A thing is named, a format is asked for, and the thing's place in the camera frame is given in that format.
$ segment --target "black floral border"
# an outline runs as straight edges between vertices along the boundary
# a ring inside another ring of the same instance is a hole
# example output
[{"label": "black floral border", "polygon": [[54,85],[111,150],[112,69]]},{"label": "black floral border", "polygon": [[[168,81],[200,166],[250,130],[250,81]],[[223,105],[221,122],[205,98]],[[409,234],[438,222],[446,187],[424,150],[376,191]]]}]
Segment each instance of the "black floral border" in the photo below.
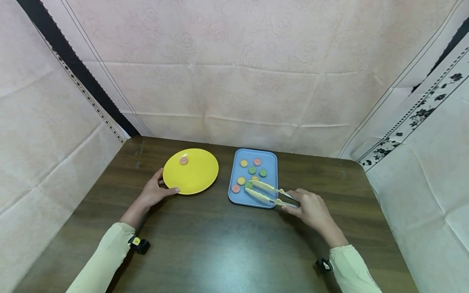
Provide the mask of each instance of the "black floral border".
[{"label": "black floral border", "polygon": [[371,169],[391,151],[397,148],[412,132],[414,132],[435,110],[441,105],[455,89],[467,78],[467,73],[452,72],[451,70],[469,51],[467,46],[433,83],[401,119],[359,159],[356,160],[366,171]]}]

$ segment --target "table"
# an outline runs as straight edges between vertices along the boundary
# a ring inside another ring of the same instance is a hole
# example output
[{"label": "table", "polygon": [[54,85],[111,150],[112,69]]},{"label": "table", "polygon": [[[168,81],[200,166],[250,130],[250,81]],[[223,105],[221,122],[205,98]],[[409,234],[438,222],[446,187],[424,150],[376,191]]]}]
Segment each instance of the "table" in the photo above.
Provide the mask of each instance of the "table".
[{"label": "table", "polygon": [[[278,208],[228,200],[237,148],[149,137],[124,144],[15,292],[66,291],[147,180],[187,148],[211,152],[219,162],[218,178],[198,195],[166,198],[152,209],[139,234],[150,241],[150,250],[129,253],[108,292],[339,292],[332,275],[315,273],[314,262],[328,256],[315,231]],[[324,198],[383,292],[418,292],[360,165],[275,154],[279,187]]]}]

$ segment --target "tray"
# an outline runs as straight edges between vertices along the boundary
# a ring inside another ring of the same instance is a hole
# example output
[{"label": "tray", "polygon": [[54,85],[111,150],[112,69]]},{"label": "tray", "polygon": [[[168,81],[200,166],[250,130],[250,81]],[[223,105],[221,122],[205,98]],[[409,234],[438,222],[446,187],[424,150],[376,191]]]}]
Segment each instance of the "tray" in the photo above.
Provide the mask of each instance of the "tray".
[{"label": "tray", "polygon": [[[254,166],[254,159],[261,159],[261,165],[259,167]],[[248,161],[248,166],[243,168],[240,165],[242,160]],[[256,167],[256,174],[251,175],[248,172],[250,167]],[[267,171],[267,176],[262,178],[259,176],[259,171],[265,169]],[[230,185],[228,186],[228,198],[232,203],[248,205],[257,208],[271,209],[275,206],[273,203],[262,202],[252,196],[250,196],[246,191],[244,191],[244,186],[241,186],[239,193],[234,193],[231,190],[231,187],[234,184],[237,184],[239,177],[244,177],[246,182],[248,182],[252,176],[257,176],[260,181],[265,182],[269,185],[278,188],[278,177],[277,177],[277,156],[269,151],[262,150],[249,150],[249,149],[239,149],[234,154],[233,169],[231,171]],[[262,194],[276,199],[277,194],[273,192],[262,191]]]}]

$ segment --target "tongs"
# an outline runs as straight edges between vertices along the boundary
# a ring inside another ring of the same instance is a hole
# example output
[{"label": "tongs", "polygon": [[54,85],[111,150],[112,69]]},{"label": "tongs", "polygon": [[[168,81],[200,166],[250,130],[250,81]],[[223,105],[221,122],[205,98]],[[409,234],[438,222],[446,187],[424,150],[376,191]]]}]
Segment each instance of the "tongs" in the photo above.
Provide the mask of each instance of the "tongs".
[{"label": "tongs", "polygon": [[[276,193],[279,193],[279,194],[282,194],[288,198],[291,198],[293,199],[294,201],[298,202],[296,199],[292,198],[291,195],[289,195],[288,193],[286,193],[283,189],[276,189],[275,187],[273,186],[270,186],[269,184],[267,183],[264,183],[264,182],[261,182],[261,181],[257,181],[257,180],[249,180],[249,182],[252,183],[253,186],[257,187],[257,188],[260,188],[260,189],[263,189],[263,190],[266,190],[266,191],[273,191],[273,192],[276,192]],[[291,204],[291,203],[286,203],[284,201],[282,201],[281,199],[279,198],[276,198],[276,199],[271,199],[270,197],[268,196],[265,196],[263,195],[262,193],[260,192],[257,192],[255,190],[252,190],[251,188],[245,188],[244,190],[246,190],[251,196],[257,198],[258,200],[260,201],[263,201],[263,202],[266,202],[266,203],[274,203],[276,205],[279,205],[279,206],[289,206],[289,207],[292,207],[292,208],[298,208],[299,205],[294,205],[294,204]]]}]

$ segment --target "sleeve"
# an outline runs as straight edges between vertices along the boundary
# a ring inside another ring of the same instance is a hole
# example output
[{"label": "sleeve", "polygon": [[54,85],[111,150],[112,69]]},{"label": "sleeve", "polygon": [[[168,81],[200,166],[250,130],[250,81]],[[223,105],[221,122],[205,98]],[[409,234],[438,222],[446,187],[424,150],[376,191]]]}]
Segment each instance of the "sleeve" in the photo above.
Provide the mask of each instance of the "sleeve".
[{"label": "sleeve", "polygon": [[67,293],[105,293],[129,251],[128,241],[134,234],[135,229],[127,224],[113,224]]},{"label": "sleeve", "polygon": [[332,248],[329,259],[343,293],[381,293],[362,257],[352,245]]}]

